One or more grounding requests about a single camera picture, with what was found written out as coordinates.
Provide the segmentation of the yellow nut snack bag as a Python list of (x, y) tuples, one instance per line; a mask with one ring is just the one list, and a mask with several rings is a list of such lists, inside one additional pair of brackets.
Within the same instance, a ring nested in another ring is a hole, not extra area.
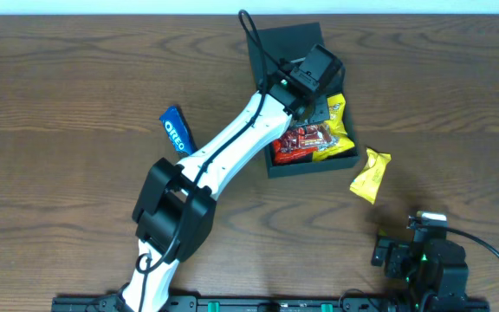
[(319, 162), (331, 156), (344, 153), (355, 147), (349, 139), (346, 127), (343, 122), (346, 99), (342, 93), (331, 95), (327, 98), (329, 119), (324, 121), (324, 126), (333, 139), (333, 143), (328, 147), (313, 152), (312, 161)]

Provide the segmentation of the red dried fruit snack bag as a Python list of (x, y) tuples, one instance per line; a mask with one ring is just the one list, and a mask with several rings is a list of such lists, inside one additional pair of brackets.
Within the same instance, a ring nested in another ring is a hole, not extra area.
[(274, 162), (276, 165), (283, 165), (288, 163), (293, 163), (298, 159), (302, 159), (309, 154), (317, 151), (317, 148), (309, 148), (309, 149), (301, 149), (295, 150), (293, 152), (285, 153), (281, 150), (281, 141), (280, 139), (274, 140), (272, 142), (272, 147), (274, 151)]

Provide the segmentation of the red Hello Panda snack pack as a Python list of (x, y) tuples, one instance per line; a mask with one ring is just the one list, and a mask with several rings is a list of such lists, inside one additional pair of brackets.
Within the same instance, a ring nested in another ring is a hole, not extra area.
[(285, 153), (309, 148), (320, 149), (334, 143), (331, 134), (322, 124), (291, 128), (280, 141), (281, 150)]

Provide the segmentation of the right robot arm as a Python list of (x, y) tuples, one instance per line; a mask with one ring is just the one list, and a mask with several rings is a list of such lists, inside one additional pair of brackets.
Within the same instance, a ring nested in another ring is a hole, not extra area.
[(371, 264), (385, 276), (406, 283), (407, 290), (388, 295), (378, 311), (464, 311), (469, 276), (462, 246), (447, 239), (443, 226), (415, 225), (404, 241), (380, 231)]

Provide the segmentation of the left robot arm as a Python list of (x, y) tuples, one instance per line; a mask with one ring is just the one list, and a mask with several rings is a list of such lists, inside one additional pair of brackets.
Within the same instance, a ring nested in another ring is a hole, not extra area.
[(337, 82), (336, 75), (297, 68), (269, 75), (209, 143), (176, 164), (162, 158), (151, 167), (133, 209), (139, 255), (120, 295), (126, 309), (158, 311), (165, 305), (178, 265), (209, 236), (225, 186)]

